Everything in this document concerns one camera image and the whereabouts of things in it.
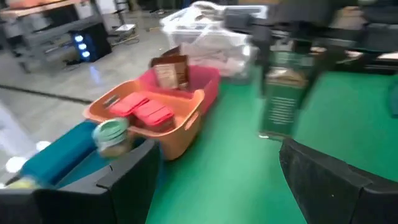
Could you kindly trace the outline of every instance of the gray floor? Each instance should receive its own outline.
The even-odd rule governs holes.
[[[156,21],[146,25],[154,26]],[[81,64],[72,71],[51,77],[44,72],[25,74],[7,52],[0,52],[0,83],[31,90],[95,100],[119,83],[137,78],[149,60],[169,47],[161,31],[139,29],[140,42],[119,45],[95,63]],[[83,120],[84,105],[0,90],[0,100],[12,111],[36,141],[54,141]]]

